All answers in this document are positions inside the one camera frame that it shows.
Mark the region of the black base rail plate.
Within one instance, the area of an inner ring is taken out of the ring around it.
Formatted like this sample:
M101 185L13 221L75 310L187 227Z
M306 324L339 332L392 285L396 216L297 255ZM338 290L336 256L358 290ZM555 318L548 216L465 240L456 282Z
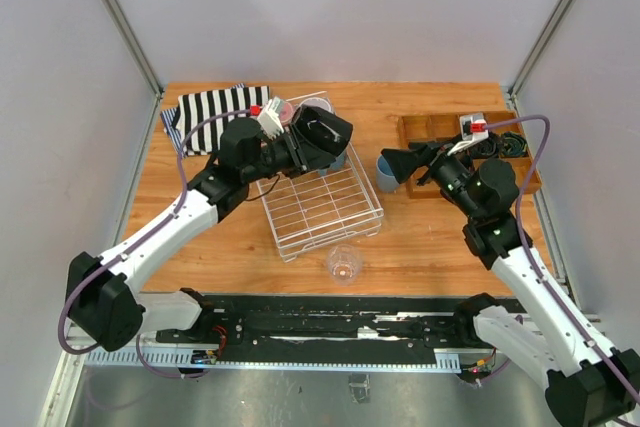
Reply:
M213 295L209 325L198 334L176 329L159 343L198 347L225 340L225 361L292 366L414 366L438 349L479 348L454 317L456 298L383 296Z

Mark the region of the wooden compartment tray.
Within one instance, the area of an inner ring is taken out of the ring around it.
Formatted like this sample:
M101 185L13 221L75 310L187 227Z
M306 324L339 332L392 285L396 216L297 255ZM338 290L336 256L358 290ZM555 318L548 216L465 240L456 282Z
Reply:
M402 116L398 121L398 136L402 149L410 149L414 143L446 142L460 133L459 117L462 113L429 113L421 115ZM523 136L523 128L519 124L503 126L492 130L494 134L502 135L504 132L516 132ZM522 158L497 157L508 162L516 176L516 184L520 186L531 166L533 157L527 143L527 156ZM476 170L487 159L473 159L473 167ZM440 196L439 188L434 183L418 185L418 179L426 172L425 167L419 168L405 183L406 191L411 199L431 199Z

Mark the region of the lilac grey mug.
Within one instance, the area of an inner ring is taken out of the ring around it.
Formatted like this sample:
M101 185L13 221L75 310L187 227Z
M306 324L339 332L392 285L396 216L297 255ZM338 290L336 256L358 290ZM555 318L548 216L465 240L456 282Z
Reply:
M328 99L323 98L323 97L310 97L310 98L303 99L300 102L299 106L300 107L304 107L304 106L306 106L306 107L317 107L317 108L323 109L323 110L325 110L327 112L330 112L330 113L334 113L335 112L334 107L332 106L331 102Z

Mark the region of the plain blue cup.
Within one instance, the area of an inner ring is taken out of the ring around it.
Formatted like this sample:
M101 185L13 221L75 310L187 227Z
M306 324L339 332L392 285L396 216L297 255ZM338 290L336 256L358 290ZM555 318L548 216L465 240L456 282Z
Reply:
M400 186L389 163L382 155L380 155L376 161L376 185L379 191L383 193L393 193Z

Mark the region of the blue floral mug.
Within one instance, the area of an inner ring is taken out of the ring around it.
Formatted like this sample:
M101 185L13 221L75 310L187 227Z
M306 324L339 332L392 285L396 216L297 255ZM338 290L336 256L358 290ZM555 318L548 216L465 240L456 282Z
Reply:
M344 150L340 155L338 155L335 160L328 165L326 168L322 168L318 170L318 174L320 176L326 176L331 172L337 172L344 167L345 161L347 157L347 151Z

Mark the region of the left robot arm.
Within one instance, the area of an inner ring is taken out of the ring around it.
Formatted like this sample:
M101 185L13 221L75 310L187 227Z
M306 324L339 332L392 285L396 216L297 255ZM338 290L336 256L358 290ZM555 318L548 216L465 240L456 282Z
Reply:
M315 107L298 111L273 138L248 114L230 119L217 152L192 180L183 180L180 196L161 214L101 255L82 252L71 261L58 325L72 320L108 352L139 334L169 329L195 343L207 340L214 318L204 298L187 288L145 297L147 280L247 201L252 182L324 169L345 151L352 132L351 123Z

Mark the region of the dark coiled item middle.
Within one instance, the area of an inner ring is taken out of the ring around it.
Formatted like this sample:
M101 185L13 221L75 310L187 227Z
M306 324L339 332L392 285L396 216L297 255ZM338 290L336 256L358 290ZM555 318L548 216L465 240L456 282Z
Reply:
M487 139L471 147L470 156L473 159L497 158L500 156L501 145L501 136L490 132Z

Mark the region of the pink ghost mug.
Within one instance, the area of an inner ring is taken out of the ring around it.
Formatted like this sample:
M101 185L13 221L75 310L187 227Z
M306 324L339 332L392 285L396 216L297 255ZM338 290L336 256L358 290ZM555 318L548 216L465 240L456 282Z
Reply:
M287 101L281 100L278 104L278 118L279 122L282 126L287 126L293 120L295 115L295 107Z

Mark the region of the dark coiled item right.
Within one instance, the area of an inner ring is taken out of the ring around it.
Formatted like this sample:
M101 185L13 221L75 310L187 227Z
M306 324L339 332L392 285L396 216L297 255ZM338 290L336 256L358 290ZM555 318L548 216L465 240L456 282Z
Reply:
M527 141L516 132L504 132L501 135L501 155L504 158L522 158L527 156Z

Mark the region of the black white-lined mug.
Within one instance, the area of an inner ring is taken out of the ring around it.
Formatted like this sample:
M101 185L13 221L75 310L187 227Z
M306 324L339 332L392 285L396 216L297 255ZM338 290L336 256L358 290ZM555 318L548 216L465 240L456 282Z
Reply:
M337 157L346 150L354 127L323 108L302 106L294 116L293 129L310 145Z

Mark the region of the clear glass cup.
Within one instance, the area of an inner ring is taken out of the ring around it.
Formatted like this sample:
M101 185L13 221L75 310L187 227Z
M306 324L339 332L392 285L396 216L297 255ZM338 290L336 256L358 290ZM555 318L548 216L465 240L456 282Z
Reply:
M326 269L339 284L349 284L360 274L363 267L361 251L352 245L333 246L326 257Z

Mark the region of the black white striped cloth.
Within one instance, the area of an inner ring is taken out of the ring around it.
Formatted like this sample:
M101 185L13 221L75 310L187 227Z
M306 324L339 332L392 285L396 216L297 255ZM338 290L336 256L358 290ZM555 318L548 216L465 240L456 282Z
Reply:
M270 98L270 88L266 85L262 85L262 86L257 86L257 87L252 87L254 89L255 92L255 103L253 105L258 105L258 106L262 106L264 105ZM211 123L214 120L218 120L221 119L225 116L230 115L230 112L228 113L221 113L218 115L214 115L200 123L198 123L188 134L185 135L184 137L184 142L182 143L182 145L185 145L187 143L187 141L190 139L190 137L198 132L202 127L206 126L207 124Z

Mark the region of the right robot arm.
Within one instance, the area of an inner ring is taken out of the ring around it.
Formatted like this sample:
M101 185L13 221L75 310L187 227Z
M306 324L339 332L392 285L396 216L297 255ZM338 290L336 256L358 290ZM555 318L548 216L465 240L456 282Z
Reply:
M510 163L499 158L469 168L437 143L414 150L385 148L382 157L404 183L419 169L466 217L464 240L484 267L505 283L535 323L531 332L483 293L456 310L455 339L501 351L544 392L562 426L621 422L639 405L639 355L618 349L576 307L544 267L513 204L519 199Z

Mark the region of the dark coiled item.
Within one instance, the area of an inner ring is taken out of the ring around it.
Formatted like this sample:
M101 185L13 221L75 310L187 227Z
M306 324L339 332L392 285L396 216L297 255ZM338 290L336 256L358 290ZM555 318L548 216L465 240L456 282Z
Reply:
M516 132L504 132L501 135L501 155L504 158L522 158L527 156L527 141Z
M501 136L490 132L487 139L471 147L470 156L473 159L497 158L500 156L501 145Z

